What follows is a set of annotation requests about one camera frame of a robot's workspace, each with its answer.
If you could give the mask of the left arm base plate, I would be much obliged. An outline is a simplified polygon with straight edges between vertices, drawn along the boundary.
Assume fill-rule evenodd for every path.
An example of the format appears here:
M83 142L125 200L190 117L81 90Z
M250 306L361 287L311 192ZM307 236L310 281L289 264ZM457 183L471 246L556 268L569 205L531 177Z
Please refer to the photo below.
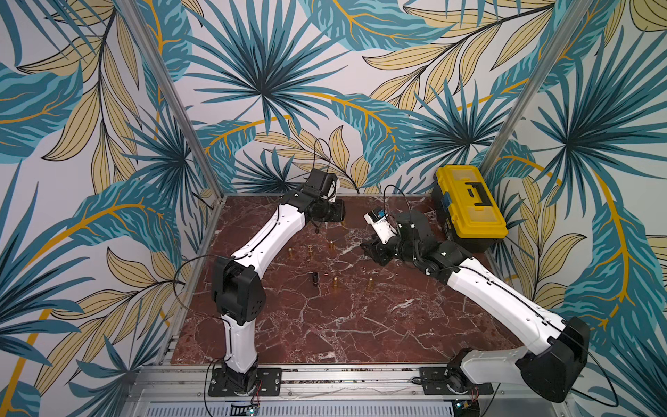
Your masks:
M214 398L250 394L259 394L260 398L277 397L281 392L281 380L281 368L251 368L242 374L224 366L213 370L207 395Z

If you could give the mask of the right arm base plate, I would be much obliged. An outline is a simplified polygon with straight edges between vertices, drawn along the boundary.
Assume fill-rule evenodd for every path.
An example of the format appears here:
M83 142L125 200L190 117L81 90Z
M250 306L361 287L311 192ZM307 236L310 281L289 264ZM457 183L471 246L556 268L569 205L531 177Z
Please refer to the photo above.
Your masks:
M417 381L425 395L476 396L494 393L493 384L474 384L458 368L419 368Z

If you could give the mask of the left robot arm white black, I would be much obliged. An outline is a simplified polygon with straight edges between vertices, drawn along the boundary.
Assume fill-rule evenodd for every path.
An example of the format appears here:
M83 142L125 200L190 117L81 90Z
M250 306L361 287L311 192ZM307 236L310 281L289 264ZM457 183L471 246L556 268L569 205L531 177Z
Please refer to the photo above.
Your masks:
M288 193L267 223L230 257L215 261L211 296L225 332L222 374L239 392L248 392L258 374L255 319L267 300L262 284L269 264L288 241L310 222L341 222L344 203L339 184L316 191L312 187Z

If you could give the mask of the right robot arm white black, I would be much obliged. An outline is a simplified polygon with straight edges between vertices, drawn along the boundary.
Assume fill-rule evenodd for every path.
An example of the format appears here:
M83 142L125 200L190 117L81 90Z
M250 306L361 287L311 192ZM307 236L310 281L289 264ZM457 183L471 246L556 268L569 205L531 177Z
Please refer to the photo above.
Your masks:
M518 349L462 349L437 383L455 394L487 383L519 384L547 401L566 399L588 361L590 330L581 319L566 320L524 297L458 243L439 240L417 210L391 221L375 208L364 219L374 236L361 247L374 262L413 266L482 307L522 343Z

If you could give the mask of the yellow black toolbox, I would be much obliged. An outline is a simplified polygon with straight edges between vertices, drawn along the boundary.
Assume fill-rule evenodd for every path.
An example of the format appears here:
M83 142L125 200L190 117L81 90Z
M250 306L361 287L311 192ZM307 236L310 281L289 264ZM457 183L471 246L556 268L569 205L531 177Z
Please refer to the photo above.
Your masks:
M472 165L437 169L432 199L447 239L469 252L482 253L508 235L505 218L479 169Z

